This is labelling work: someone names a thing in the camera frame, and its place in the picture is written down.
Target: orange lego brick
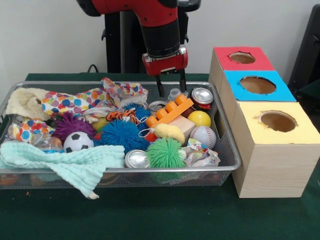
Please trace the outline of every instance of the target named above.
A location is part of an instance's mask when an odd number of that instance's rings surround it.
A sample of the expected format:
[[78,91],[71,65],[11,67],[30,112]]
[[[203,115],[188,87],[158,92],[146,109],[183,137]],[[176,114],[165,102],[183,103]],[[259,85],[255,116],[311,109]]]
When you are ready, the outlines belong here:
[[187,99],[185,95],[180,94],[175,99],[175,102],[171,101],[165,106],[165,108],[158,110],[155,113],[156,117],[148,117],[146,124],[149,128],[154,128],[158,124],[169,124],[193,104],[194,102],[190,98]]

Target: white wall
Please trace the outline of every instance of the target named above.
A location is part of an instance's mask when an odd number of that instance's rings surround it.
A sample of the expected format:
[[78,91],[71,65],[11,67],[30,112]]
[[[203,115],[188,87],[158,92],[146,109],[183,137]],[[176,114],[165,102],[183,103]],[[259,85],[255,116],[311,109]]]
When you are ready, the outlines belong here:
[[[213,46],[260,46],[288,81],[318,0],[202,0],[189,14],[188,73],[208,73]],[[102,17],[75,0],[0,1],[0,101],[28,73],[106,71]]]

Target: blue spiky ball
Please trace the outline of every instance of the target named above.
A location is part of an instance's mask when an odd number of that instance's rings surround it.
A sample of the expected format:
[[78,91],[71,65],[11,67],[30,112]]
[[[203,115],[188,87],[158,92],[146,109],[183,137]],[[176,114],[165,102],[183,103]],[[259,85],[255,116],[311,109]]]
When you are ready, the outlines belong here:
[[[149,109],[145,109],[143,106],[136,104],[136,103],[130,103],[123,107],[125,110],[130,110],[132,108],[135,108],[135,115],[138,118],[138,120],[141,120],[144,117],[150,117],[151,111]],[[146,122],[140,122],[137,125],[139,131],[145,130],[148,128]],[[146,135],[148,132],[144,131],[141,133],[142,136]]]
[[100,143],[102,145],[124,146],[127,153],[134,149],[147,150],[149,143],[139,137],[139,129],[130,121],[114,120],[103,127]]

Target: wire mesh basket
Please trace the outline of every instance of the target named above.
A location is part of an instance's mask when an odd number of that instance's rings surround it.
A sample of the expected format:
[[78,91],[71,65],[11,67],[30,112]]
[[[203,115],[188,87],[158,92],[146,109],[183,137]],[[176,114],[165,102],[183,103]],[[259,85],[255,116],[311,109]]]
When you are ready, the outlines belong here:
[[[156,82],[142,82],[148,93],[148,104],[154,101],[167,101],[159,97]],[[163,82],[165,95],[178,82]],[[5,108],[11,93],[17,88],[39,88],[58,93],[77,94],[101,87],[99,81],[25,81],[14,85],[0,106],[0,144],[4,141],[11,123],[17,115],[6,115]],[[213,94],[214,101],[208,114],[211,128],[217,139],[214,151],[220,158],[216,167],[184,168],[109,168],[103,174],[98,188],[121,187],[164,187],[164,186],[221,186],[231,171],[239,168],[241,157],[227,121],[218,92],[208,82],[187,82],[187,89],[206,88]],[[65,189],[72,185],[48,169],[0,169],[0,189]]]

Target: red robot arm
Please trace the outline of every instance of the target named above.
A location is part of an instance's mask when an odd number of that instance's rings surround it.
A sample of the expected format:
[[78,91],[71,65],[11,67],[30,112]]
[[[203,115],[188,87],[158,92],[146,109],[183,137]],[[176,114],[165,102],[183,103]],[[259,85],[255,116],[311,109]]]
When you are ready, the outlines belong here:
[[180,45],[178,0],[77,0],[90,16],[133,11],[140,22],[147,53],[142,60],[149,76],[156,76],[161,97],[164,88],[160,74],[180,71],[180,88],[186,90],[185,68],[188,53]]

